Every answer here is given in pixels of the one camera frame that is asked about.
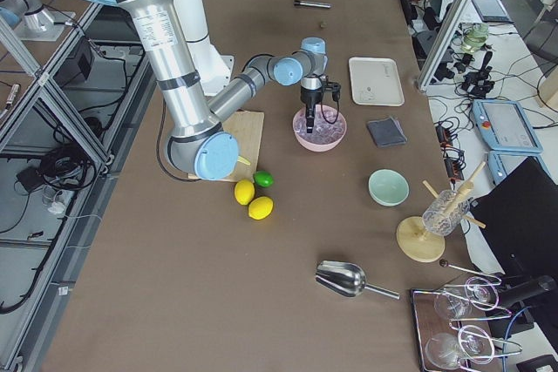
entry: blue cable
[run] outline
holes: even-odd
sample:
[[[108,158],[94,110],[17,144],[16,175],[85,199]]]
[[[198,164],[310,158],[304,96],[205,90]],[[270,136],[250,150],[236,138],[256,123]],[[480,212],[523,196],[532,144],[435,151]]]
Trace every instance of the blue cable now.
[[[514,325],[514,322],[517,319],[517,317],[519,317],[521,314],[523,314],[523,312],[527,311],[529,308],[531,308],[531,307],[529,307],[529,306],[523,307],[517,313],[515,313],[515,315],[509,321],[509,324],[507,324],[506,333],[504,334],[504,340],[509,339],[509,332],[512,330],[512,326]],[[502,353],[504,353],[504,348],[505,347],[506,347],[506,343],[502,344]],[[502,356],[502,371],[503,372],[507,372],[506,359],[507,359],[507,356]]]

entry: ice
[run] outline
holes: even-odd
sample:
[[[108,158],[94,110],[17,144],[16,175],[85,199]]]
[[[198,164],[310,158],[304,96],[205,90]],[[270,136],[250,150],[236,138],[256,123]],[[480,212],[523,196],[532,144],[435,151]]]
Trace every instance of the ice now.
[[[323,110],[323,114],[329,121],[333,121],[337,111]],[[344,123],[340,118],[337,119],[335,124],[325,121],[319,107],[316,108],[316,119],[314,120],[314,130],[312,133],[306,132],[306,118],[302,112],[298,114],[298,118],[295,120],[295,132],[299,137],[313,144],[325,145],[333,143],[343,136],[344,129]]]

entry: laptop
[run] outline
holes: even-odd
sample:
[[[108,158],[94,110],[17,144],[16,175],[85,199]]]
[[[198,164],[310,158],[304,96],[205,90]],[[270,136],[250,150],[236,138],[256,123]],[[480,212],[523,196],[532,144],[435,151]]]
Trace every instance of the laptop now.
[[[472,0],[472,2],[482,22],[505,24],[514,22],[507,14],[501,0]]]

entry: brown tabletop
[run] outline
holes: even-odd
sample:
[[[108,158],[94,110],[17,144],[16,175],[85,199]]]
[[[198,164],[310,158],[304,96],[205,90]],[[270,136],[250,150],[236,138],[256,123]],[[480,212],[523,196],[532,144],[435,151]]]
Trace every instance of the brown tabletop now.
[[[313,153],[295,140],[299,87],[268,85],[246,109],[265,112],[259,168],[275,184],[260,190],[274,212],[254,221],[227,182],[183,184],[158,168],[157,92],[139,129],[101,228],[44,362],[65,371],[409,371],[418,368],[407,290],[455,276],[398,248],[405,217],[432,202],[421,180],[447,185],[427,100],[413,87],[419,69],[398,0],[204,0],[213,43],[235,55],[235,73],[256,53],[290,54],[304,37],[327,42],[328,73],[343,86],[344,140]],[[320,29],[320,22],[326,27]],[[355,105],[350,57],[389,57],[405,93],[400,107]],[[365,123],[393,115],[408,144],[377,148]],[[396,207],[368,194],[380,168],[406,176]],[[459,232],[444,256],[469,263]],[[321,260],[357,263],[369,282],[402,294],[344,298],[314,280]]]

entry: light green bowl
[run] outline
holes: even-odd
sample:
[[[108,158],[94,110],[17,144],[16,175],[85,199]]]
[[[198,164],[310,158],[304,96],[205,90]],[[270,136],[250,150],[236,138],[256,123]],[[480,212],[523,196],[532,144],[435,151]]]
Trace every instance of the light green bowl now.
[[[378,204],[396,206],[409,196],[409,184],[399,173],[381,169],[369,177],[368,192]]]

